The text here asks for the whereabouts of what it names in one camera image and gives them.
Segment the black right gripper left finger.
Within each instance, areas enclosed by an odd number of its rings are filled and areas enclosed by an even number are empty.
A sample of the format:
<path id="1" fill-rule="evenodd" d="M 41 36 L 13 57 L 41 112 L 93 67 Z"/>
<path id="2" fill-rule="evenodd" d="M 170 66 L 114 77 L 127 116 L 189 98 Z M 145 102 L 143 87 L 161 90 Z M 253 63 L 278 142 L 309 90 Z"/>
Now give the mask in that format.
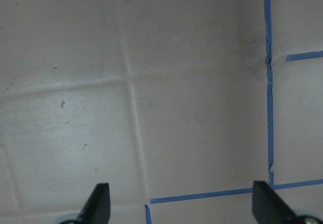
<path id="1" fill-rule="evenodd" d="M 97 184 L 76 218 L 76 223 L 107 224 L 111 217 L 108 183 Z"/>

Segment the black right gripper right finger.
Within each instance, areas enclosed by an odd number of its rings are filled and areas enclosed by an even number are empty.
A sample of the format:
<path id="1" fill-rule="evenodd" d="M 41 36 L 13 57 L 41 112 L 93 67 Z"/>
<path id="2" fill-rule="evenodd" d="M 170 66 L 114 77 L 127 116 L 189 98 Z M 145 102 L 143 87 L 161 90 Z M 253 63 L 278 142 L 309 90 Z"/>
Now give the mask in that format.
<path id="1" fill-rule="evenodd" d="M 303 223 L 295 212 L 264 181 L 253 182 L 252 214 L 260 224 Z"/>

